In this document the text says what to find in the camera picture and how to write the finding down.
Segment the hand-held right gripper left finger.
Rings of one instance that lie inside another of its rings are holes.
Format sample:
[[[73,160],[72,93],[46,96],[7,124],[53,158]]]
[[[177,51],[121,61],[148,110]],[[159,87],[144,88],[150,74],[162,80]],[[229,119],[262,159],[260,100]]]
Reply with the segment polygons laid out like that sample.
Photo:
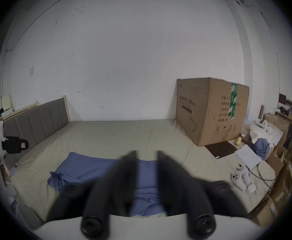
[[[128,217],[137,182],[137,152],[118,159],[106,173],[83,183],[69,183],[52,205],[47,222],[82,217],[86,238],[109,238],[110,215]]]

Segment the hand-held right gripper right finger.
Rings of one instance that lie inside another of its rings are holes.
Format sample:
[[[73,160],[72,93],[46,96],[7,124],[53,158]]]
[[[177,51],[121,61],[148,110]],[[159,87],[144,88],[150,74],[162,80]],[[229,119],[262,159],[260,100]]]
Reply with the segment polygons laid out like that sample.
[[[157,189],[167,216],[187,215],[187,234],[191,239],[207,239],[214,233],[214,215],[248,219],[247,210],[227,182],[195,178],[160,150]]]

